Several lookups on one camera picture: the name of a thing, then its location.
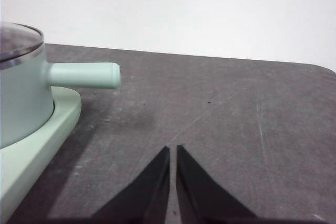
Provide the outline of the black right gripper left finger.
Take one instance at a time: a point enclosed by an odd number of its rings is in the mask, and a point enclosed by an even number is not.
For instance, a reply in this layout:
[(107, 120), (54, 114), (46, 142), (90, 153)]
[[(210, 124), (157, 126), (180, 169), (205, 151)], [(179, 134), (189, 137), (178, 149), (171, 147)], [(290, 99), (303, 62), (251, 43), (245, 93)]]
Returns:
[(138, 177), (107, 202), (94, 223), (165, 223), (170, 192), (170, 150), (163, 147)]

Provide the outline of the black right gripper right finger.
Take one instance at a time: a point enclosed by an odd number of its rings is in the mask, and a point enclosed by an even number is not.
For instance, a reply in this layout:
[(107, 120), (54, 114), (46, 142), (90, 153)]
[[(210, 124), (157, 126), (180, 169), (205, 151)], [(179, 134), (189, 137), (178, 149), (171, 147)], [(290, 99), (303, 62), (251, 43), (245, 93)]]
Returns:
[(176, 190), (182, 223), (262, 223), (214, 181), (182, 145), (177, 147)]

